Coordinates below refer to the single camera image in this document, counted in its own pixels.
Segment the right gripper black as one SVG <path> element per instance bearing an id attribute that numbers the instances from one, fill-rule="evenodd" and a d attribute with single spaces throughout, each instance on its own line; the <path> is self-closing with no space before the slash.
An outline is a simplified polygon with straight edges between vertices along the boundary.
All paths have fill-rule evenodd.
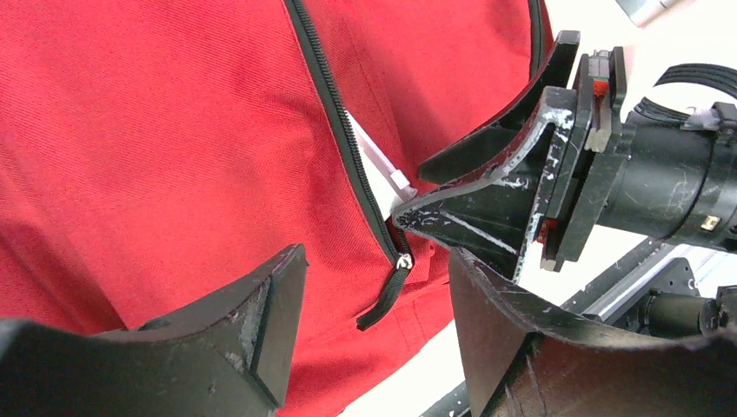
<path id="1" fill-rule="evenodd" d="M 421 180 L 445 184 L 396 207 L 396 227 L 512 282 L 547 207 L 538 239 L 552 271 L 580 258 L 596 225 L 734 253 L 735 103 L 686 114 L 645 98 L 622 116 L 622 48 L 584 55 L 575 91 L 563 89 L 580 43 L 560 31 L 510 104 L 421 163 Z"/>

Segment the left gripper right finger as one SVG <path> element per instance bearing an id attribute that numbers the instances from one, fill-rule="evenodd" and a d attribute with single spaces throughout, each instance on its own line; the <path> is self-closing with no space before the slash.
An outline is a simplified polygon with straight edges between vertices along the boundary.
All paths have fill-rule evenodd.
<path id="1" fill-rule="evenodd" d="M 736 334 L 668 340 L 570 313 L 465 249 L 449 287 L 474 416 L 733 416 Z"/>

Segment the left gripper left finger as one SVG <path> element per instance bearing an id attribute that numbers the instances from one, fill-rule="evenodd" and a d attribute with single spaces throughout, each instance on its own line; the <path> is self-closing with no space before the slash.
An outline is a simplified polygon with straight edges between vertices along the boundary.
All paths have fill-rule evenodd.
<path id="1" fill-rule="evenodd" d="M 307 270 L 286 247 L 147 322 L 92 336 L 1 323 L 4 416 L 272 416 L 289 385 Z"/>

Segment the white packaged card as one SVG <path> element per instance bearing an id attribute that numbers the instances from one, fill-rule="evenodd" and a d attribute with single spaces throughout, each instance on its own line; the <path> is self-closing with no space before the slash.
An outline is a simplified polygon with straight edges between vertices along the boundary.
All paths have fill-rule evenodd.
<path id="1" fill-rule="evenodd" d="M 417 195 L 404 173 L 395 167 L 358 121 L 346 112 L 359 149 L 362 165 L 384 220 L 391 210 Z"/>

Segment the red backpack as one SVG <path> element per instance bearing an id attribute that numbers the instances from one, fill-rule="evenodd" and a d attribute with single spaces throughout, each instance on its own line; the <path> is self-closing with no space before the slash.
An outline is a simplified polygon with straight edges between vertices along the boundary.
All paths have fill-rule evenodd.
<path id="1" fill-rule="evenodd" d="M 4 1 L 1 316 L 132 329 L 301 243 L 282 414 L 336 415 L 453 318 L 339 111 L 425 190 L 551 43 L 542 1 Z"/>

